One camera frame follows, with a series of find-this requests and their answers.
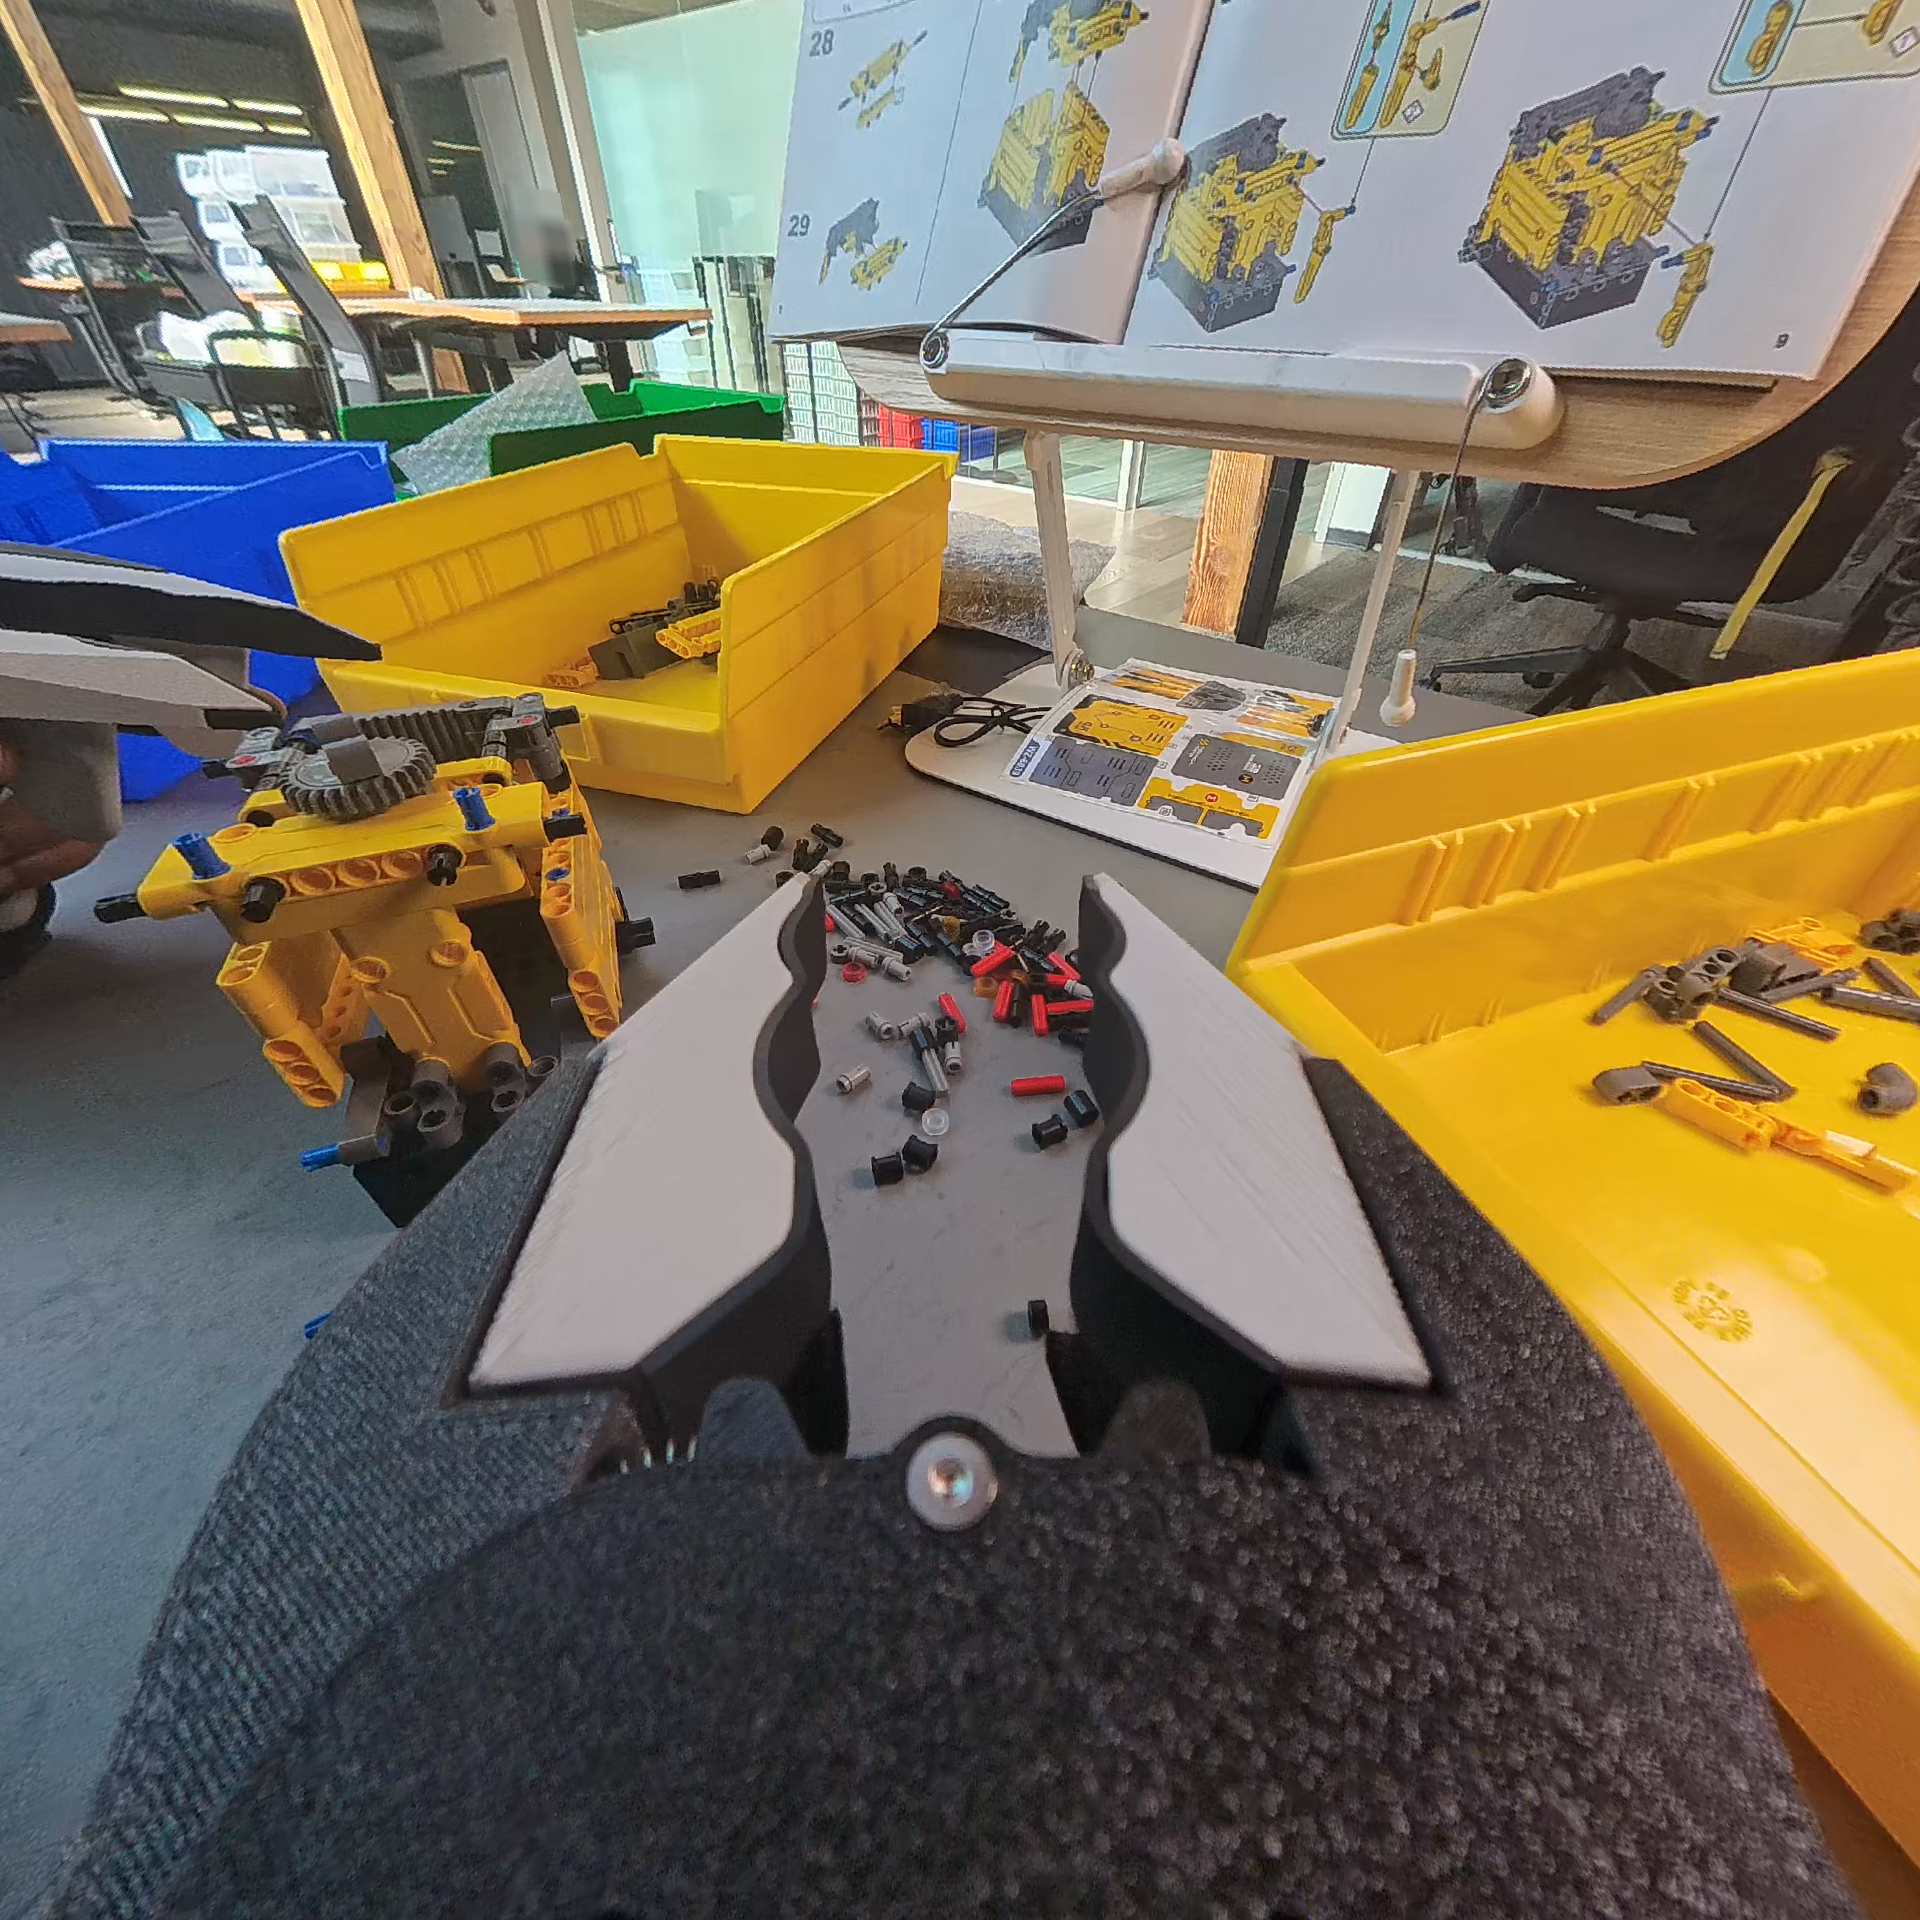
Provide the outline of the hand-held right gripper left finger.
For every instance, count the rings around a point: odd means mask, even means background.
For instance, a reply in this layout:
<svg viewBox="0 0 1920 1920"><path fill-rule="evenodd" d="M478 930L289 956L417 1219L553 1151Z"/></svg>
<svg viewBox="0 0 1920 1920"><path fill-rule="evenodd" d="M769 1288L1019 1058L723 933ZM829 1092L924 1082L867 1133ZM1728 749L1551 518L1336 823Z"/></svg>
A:
<svg viewBox="0 0 1920 1920"><path fill-rule="evenodd" d="M594 1048L466 1386L616 1386L689 1448L723 1379L773 1379L809 1448L840 1448L840 1313L811 1149L815 879L778 886Z"/></svg>

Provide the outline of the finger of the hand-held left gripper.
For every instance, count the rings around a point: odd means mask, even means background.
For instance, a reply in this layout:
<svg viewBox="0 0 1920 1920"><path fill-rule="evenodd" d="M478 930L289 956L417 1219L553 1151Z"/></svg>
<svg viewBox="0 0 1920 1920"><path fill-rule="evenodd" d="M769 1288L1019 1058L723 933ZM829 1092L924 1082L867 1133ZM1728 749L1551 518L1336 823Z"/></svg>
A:
<svg viewBox="0 0 1920 1920"><path fill-rule="evenodd" d="M0 551L0 622L8 633L59 633L159 655L240 649L277 656L380 661L380 649L373 636L358 636L298 606L204 583L153 562L95 561L39 546Z"/></svg>
<svg viewBox="0 0 1920 1920"><path fill-rule="evenodd" d="M282 722L282 701L180 655L7 628L0 718L101 722L159 738L245 738Z"/></svg>

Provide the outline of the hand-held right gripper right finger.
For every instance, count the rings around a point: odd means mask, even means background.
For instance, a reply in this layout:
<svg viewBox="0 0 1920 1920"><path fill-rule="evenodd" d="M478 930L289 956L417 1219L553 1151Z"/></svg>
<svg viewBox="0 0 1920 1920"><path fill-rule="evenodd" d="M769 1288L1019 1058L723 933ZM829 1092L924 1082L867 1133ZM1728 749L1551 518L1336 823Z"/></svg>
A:
<svg viewBox="0 0 1920 1920"><path fill-rule="evenodd" d="M1290 1389L1430 1395L1435 1349L1311 1055L1112 874L1082 874L1093 1149L1050 1379L1081 1448L1179 1386L1208 1448L1309 1448Z"/></svg>

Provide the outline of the yellow lego robot model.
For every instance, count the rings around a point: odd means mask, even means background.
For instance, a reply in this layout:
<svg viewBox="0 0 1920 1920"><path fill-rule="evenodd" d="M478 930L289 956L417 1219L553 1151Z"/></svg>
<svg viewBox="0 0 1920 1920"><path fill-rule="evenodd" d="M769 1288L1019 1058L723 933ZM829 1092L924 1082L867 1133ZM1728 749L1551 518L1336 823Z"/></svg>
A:
<svg viewBox="0 0 1920 1920"><path fill-rule="evenodd" d="M568 696L488 693L257 726L212 777L240 823L184 829L114 922L217 922L217 991L308 1109L349 1109L308 1167L352 1167L388 1224L548 1082L574 1004L624 1019L627 922L574 777Z"/></svg>

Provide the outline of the pile of small lego pins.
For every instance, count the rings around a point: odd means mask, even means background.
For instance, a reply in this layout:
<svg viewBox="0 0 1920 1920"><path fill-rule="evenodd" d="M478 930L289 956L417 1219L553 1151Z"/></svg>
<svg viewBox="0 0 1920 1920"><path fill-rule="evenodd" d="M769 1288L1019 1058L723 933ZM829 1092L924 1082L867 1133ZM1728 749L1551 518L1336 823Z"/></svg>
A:
<svg viewBox="0 0 1920 1920"><path fill-rule="evenodd" d="M1091 1013L1054 925L950 869L800 858L778 858L778 886L621 1027L624 1048L663 1046L654 1077L679 1097L663 1193L691 1224L671 1274L720 1257L696 1330L769 1358L838 1348L829 1212L934 1186L955 1097L1012 1097L996 1116L1038 1116L1038 1149L1069 1140L1054 1102L1093 1111L1050 1066L1004 1077L1004 1004Z"/></svg>

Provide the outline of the yellow plastic parts bin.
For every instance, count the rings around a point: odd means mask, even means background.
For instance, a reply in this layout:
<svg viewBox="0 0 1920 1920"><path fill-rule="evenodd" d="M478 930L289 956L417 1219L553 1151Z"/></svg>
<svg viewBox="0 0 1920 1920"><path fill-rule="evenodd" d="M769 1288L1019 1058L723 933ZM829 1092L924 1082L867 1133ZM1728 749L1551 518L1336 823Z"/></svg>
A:
<svg viewBox="0 0 1920 1920"><path fill-rule="evenodd" d="M1917 1862L1920 1116L1917 1019L1848 984L1711 1024L1791 1090L1806 1159L1593 1073L1732 1066L1646 1010L1651 967L1770 933L1854 970L1917 910L1920 661L1883 655L1336 756L1295 802L1229 977L1342 1058L1565 1298L1661 1438L1776 1708Z"/></svg>
<svg viewBox="0 0 1920 1920"><path fill-rule="evenodd" d="M942 622L955 456L663 437L289 531L349 711L545 693L582 786L757 813ZM720 577L720 655L553 687Z"/></svg>

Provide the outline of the heap of grey lego parts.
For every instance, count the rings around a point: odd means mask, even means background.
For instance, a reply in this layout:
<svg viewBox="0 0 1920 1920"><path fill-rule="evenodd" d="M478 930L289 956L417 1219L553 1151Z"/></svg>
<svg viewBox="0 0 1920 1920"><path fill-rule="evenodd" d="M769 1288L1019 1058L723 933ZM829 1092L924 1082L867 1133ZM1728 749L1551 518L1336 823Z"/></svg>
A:
<svg viewBox="0 0 1920 1920"><path fill-rule="evenodd" d="M1760 925L1732 943L1703 943L1624 979L1591 1024L1646 1013L1690 1058L1610 1066L1591 1077L1597 1109L1651 1109L1744 1159L1818 1162L1854 1186L1917 1208L1917 1149L1900 1159L1883 1133L1848 1133L1803 1102L1785 1067L1735 1037L1760 1024L1770 1037L1848 1046L1865 1019L1917 1037L1920 916L1896 907L1854 930L1827 922Z"/></svg>

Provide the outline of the lego sticker sheet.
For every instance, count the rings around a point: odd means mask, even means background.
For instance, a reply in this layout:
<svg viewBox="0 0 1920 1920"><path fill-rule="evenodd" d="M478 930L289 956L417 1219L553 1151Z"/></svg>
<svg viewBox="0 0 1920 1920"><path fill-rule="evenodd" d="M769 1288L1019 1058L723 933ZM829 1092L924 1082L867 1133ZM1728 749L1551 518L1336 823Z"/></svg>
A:
<svg viewBox="0 0 1920 1920"><path fill-rule="evenodd" d="M1269 853L1332 711L1336 696L1321 693L1133 656L1069 687L1004 777Z"/></svg>

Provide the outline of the lego instruction booklet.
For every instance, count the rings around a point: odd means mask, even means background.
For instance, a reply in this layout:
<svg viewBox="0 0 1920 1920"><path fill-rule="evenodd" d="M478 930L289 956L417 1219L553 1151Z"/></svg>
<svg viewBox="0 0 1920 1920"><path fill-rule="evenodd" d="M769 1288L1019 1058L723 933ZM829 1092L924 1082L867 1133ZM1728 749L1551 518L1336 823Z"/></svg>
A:
<svg viewBox="0 0 1920 1920"><path fill-rule="evenodd" d="M780 343L1811 377L1920 165L1917 7L809 7Z"/></svg>

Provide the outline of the person's left hand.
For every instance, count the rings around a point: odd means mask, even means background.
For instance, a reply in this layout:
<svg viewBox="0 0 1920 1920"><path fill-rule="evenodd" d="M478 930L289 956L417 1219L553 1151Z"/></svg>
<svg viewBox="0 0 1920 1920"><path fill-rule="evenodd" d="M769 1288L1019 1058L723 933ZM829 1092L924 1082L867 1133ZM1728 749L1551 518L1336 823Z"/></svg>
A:
<svg viewBox="0 0 1920 1920"><path fill-rule="evenodd" d="M102 839L65 836L23 813L0 823L0 930L13 933L37 922L39 896L86 869Z"/></svg>

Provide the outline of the blue plastic bin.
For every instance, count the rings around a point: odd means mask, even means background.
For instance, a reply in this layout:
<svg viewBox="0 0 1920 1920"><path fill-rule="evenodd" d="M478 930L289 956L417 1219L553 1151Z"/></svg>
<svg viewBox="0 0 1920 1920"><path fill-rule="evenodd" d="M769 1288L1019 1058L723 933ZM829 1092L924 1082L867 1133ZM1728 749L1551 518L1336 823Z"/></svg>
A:
<svg viewBox="0 0 1920 1920"><path fill-rule="evenodd" d="M7 546L153 562L298 606L282 533L398 504L380 440L43 440L7 456ZM282 709L330 656L180 649ZM121 797L148 802L240 738L121 733Z"/></svg>

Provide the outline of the bubble wrap sheet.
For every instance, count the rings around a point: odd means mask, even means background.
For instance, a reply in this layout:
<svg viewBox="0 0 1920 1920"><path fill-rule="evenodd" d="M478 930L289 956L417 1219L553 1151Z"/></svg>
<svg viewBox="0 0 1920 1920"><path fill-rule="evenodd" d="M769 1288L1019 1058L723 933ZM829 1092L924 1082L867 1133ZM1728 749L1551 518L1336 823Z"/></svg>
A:
<svg viewBox="0 0 1920 1920"><path fill-rule="evenodd" d="M493 476L493 440L548 424L594 424L587 387L568 354L530 359L493 398L398 400L373 424L412 494L456 492Z"/></svg>

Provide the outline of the green plastic bin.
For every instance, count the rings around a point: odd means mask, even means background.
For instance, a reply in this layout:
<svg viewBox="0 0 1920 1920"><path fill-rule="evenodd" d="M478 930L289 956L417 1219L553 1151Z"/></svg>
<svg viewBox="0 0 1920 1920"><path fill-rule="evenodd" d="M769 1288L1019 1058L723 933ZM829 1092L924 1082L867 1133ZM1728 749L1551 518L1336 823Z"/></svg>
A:
<svg viewBox="0 0 1920 1920"><path fill-rule="evenodd" d="M341 440L380 440L391 471L402 476L402 451L433 440L436 430L483 409L500 398L407 398L341 405ZM671 387L671 382L632 382L624 393L587 382L582 387L587 422L523 422L488 424L478 437L478 476L514 476L553 460L574 460L602 445L632 445L654 456L659 437L669 440L780 440L785 414L780 398L712 393L712 387Z"/></svg>

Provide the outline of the black office chair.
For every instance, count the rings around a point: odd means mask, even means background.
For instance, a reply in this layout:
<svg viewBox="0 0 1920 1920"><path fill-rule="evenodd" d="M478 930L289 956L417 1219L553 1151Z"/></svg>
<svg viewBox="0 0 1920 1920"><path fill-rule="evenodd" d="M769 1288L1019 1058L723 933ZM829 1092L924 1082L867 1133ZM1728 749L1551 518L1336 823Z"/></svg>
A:
<svg viewBox="0 0 1920 1920"><path fill-rule="evenodd" d="M1896 471L1900 456L1885 445L1818 437L1811 451L1748 451L1646 492L1526 484L1488 537L1493 572L1526 572L1518 606L1597 608L1597 628L1581 649L1430 656L1425 687L1462 671L1518 676L1535 687L1528 718L1690 693L1696 676L1639 655L1635 628L1718 628L1709 608L1753 615L1811 597L1883 513Z"/></svg>

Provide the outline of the instruction booklet on stand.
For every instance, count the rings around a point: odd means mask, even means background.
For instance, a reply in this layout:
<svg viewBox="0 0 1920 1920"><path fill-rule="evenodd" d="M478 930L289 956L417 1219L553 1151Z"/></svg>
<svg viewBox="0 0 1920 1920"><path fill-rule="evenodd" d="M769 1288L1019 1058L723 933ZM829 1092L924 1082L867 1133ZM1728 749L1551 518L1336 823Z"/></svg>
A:
<svg viewBox="0 0 1920 1920"><path fill-rule="evenodd" d="M1280 826L1309 806L1321 766L1349 749L1368 656L1383 628L1390 562L1421 471L1619 492L1676 481L1728 460L1827 400L1900 320L1920 270L1920 192L1911 189L1869 258L1859 293L1811 377L1765 387L1732 377L1570 370L1528 354L1311 354L1311 353L1190 353L1069 346L1024 331L942 320L924 346L904 337L840 343L853 382L898 405L955 422L1019 424L1033 467L1050 656L1076 685L1069 518L1059 437L1213 445L1236 456L1384 467L1384 556L1369 572L1359 633L1336 693L1332 733L1280 802Z"/></svg>

